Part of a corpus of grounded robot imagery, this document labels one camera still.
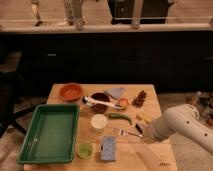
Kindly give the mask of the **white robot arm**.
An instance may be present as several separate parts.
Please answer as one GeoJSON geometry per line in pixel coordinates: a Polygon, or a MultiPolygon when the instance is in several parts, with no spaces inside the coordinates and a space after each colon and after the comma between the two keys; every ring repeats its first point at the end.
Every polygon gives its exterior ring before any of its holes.
{"type": "Polygon", "coordinates": [[[143,136],[149,141],[162,142],[172,134],[179,133],[213,154],[213,130],[201,124],[198,119],[199,111],[193,105],[170,107],[149,123],[143,136]]]}

